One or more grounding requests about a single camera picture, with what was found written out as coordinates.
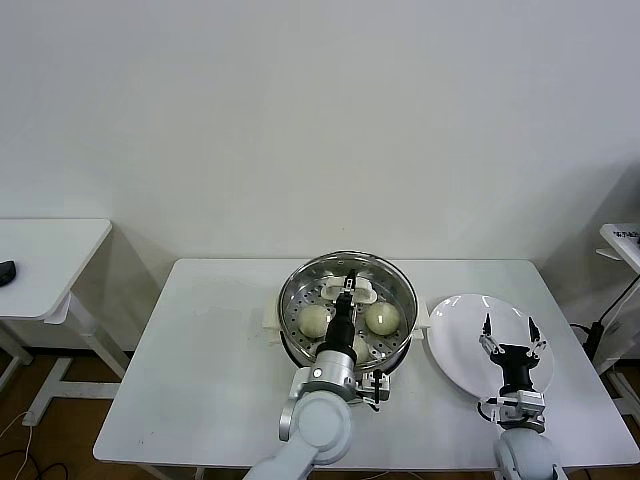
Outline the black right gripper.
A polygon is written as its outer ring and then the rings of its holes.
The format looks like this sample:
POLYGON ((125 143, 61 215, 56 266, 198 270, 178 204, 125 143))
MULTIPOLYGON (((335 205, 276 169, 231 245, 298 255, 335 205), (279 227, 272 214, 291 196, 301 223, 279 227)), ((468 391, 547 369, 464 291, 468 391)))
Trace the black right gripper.
POLYGON ((493 363, 502 370, 503 386, 499 390, 501 396, 517 393, 520 390, 533 392, 530 371, 539 364, 539 355, 546 349, 547 341, 543 338, 539 327, 532 317, 528 318, 530 344, 525 346, 499 344, 492 335, 490 314, 487 313, 479 337, 484 352, 493 357, 493 363))

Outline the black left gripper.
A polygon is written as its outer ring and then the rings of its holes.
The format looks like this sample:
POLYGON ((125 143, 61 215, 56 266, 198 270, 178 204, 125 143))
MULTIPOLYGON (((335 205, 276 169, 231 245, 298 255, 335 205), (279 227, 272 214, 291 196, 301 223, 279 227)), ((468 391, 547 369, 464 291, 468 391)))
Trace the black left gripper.
POLYGON ((354 353, 354 295, 357 287, 357 272, 351 269, 345 277, 345 287, 340 289, 335 301, 335 315, 329 322, 321 351, 354 353))

